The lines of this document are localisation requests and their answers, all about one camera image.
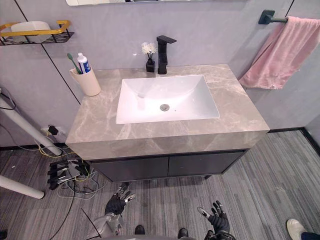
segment white flower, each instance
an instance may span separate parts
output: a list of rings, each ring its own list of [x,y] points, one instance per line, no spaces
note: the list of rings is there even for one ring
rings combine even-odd
[[[156,45],[153,42],[151,43],[144,42],[141,44],[141,46],[142,46],[142,52],[144,54],[155,54],[157,52]]]

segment striped carpet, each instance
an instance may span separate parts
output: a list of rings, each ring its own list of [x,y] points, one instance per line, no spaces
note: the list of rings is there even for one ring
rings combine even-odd
[[[47,240],[60,226],[71,199],[59,198],[47,185],[48,157],[37,151],[2,151],[1,175],[45,191],[42,200],[0,189],[0,229],[8,240]],[[135,181],[137,198],[123,212],[122,235],[145,226],[147,234],[176,237],[185,227],[189,236],[204,239],[210,224],[197,206],[210,210],[220,200],[231,233],[238,240],[289,240],[285,222],[296,218],[310,232],[320,232],[320,158],[300,131],[268,133],[224,175]],[[90,200],[75,199],[70,215],[55,239],[84,240],[89,221],[103,214],[119,186],[97,178],[105,187]],[[69,189],[62,194],[72,195]]]

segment dark gray cabinet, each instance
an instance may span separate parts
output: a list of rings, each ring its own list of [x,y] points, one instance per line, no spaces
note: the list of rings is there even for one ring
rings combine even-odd
[[[224,173],[246,149],[90,160],[112,182]]]
[[[91,161],[91,165],[112,182],[168,176],[168,156]]]
[[[169,157],[168,176],[222,174],[244,152],[173,155]]]

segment cabinet door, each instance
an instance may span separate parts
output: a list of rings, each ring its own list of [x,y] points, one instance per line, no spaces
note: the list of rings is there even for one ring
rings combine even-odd
[[[169,157],[168,175],[212,175],[223,173],[245,150],[226,153],[173,155]]]
[[[168,156],[117,159],[94,162],[92,166],[113,182],[153,179],[168,176]]]

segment baseboard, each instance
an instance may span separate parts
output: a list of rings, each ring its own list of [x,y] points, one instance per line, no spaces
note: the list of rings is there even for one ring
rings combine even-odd
[[[288,132],[288,131],[301,131],[304,129],[303,126],[301,127],[290,127],[290,128],[279,128],[279,129],[270,129],[268,133],[280,133],[280,132]]]
[[[304,137],[308,140],[308,142],[311,144],[311,146],[314,148],[316,153],[320,156],[320,146],[316,142],[316,140],[314,140],[314,138],[311,136],[311,134],[307,131],[305,127],[301,129],[301,132],[304,135]]]
[[[54,143],[55,146],[59,147],[59,148],[64,148],[67,147],[67,145],[64,142],[58,142],[58,143]],[[25,149],[37,149],[38,145],[33,144],[33,145],[23,145],[21,146]],[[17,149],[21,149],[18,146],[0,146],[0,151],[8,151],[8,150],[17,150]]]

